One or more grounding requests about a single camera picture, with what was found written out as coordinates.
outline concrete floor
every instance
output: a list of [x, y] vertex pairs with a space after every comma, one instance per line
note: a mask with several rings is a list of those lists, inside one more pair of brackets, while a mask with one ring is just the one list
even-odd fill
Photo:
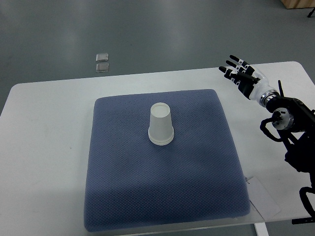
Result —
[[[280, 0], [1, 0], [0, 111], [18, 83], [218, 67], [230, 54], [253, 64], [297, 61], [314, 82], [310, 11], [286, 10]], [[110, 71], [96, 73], [102, 52], [109, 53]], [[267, 228], [271, 236], [315, 234], [315, 224]], [[252, 236], [255, 230], [184, 235]]]

